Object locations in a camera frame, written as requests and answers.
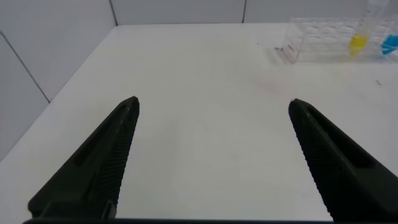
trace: white table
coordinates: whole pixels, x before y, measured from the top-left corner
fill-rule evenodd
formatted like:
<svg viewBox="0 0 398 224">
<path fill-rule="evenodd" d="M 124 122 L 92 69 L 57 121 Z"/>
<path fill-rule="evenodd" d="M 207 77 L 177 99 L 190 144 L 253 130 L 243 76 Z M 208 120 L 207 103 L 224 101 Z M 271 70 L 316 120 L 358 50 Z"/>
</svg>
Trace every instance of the white table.
<svg viewBox="0 0 398 224">
<path fill-rule="evenodd" d="M 289 102 L 311 103 L 398 174 L 398 64 L 284 65 L 271 50 L 284 31 L 113 29 L 0 162 L 1 222 L 29 219 L 31 197 L 132 95 L 141 112 L 117 217 L 331 220 Z"/>
</svg>

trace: test tube rack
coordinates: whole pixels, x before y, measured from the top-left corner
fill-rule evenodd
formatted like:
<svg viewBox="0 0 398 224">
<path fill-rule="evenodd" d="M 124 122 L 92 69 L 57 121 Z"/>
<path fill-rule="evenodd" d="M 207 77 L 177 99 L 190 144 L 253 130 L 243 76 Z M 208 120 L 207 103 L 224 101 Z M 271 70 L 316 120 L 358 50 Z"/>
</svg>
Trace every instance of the test tube rack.
<svg viewBox="0 0 398 224">
<path fill-rule="evenodd" d="M 369 36 L 368 44 L 356 56 L 349 54 L 349 42 L 361 18 L 292 18 L 280 55 L 290 63 L 300 62 L 398 62 L 396 54 L 383 55 L 381 44 L 394 26 L 383 19 Z"/>
</svg>

